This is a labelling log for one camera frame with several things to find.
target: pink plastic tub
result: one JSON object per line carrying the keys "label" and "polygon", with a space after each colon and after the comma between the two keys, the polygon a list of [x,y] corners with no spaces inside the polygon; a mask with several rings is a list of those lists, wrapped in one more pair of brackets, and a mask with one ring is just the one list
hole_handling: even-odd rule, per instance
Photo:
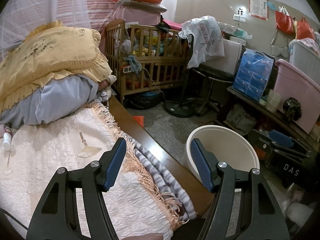
{"label": "pink plastic tub", "polygon": [[274,91],[282,96],[278,106],[284,112],[283,102],[293,97],[301,104],[302,117],[296,121],[306,133],[310,133],[320,115],[320,87],[305,73],[283,59],[276,62],[279,73]]}
{"label": "pink plastic tub", "polygon": [[157,25],[160,22],[160,13],[150,12],[123,6],[115,8],[114,19],[124,19],[126,22],[139,22],[139,25]]}

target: red paper poster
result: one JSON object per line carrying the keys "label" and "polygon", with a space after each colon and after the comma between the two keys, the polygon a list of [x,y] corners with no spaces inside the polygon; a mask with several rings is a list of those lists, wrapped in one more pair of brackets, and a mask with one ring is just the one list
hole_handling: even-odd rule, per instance
{"label": "red paper poster", "polygon": [[268,0],[250,0],[249,16],[268,21]]}

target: white bucket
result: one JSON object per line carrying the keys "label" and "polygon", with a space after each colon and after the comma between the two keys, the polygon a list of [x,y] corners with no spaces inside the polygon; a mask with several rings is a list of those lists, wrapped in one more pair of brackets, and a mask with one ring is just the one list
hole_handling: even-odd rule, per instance
{"label": "white bucket", "polygon": [[199,181],[201,179],[190,153],[190,144],[194,138],[199,138],[208,152],[214,153],[218,161],[229,164],[233,169],[241,171],[260,169],[255,150],[241,135],[222,126],[205,125],[190,133],[184,152],[189,169]]}

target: light switch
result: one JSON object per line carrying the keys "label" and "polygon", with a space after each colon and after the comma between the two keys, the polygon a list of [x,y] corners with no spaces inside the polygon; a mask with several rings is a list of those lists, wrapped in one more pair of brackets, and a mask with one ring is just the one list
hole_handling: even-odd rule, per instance
{"label": "light switch", "polygon": [[233,19],[234,19],[235,21],[240,21],[240,15],[234,14],[234,15],[233,15]]}
{"label": "light switch", "polygon": [[247,17],[240,15],[240,22],[245,23],[247,21]]}

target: light blue blanket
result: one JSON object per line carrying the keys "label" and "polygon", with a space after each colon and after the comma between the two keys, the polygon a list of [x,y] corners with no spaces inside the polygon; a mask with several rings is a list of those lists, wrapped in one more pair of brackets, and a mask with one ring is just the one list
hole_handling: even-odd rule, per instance
{"label": "light blue blanket", "polygon": [[51,80],[43,88],[1,113],[0,123],[19,129],[23,124],[49,123],[75,112],[95,99],[98,84],[85,75]]}

